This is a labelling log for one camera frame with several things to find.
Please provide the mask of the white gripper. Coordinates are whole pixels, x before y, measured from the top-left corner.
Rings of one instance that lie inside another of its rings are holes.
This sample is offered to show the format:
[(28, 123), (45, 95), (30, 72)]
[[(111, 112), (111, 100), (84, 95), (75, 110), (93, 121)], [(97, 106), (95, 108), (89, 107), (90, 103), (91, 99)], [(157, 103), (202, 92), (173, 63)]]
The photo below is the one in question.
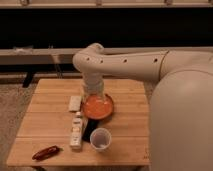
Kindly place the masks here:
[(104, 95), (104, 82), (101, 74), (89, 73), (83, 74), (83, 90), (84, 97), (88, 98), (90, 95)]

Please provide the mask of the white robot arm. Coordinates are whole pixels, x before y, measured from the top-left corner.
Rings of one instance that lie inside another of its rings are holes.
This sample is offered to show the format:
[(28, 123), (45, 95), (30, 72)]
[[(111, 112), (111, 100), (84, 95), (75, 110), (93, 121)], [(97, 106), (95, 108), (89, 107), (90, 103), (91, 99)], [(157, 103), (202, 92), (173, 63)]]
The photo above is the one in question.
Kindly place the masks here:
[(213, 52), (164, 50), (107, 55), (94, 43), (73, 56), (86, 94), (105, 74), (154, 82), (150, 98), (150, 171), (213, 171)]

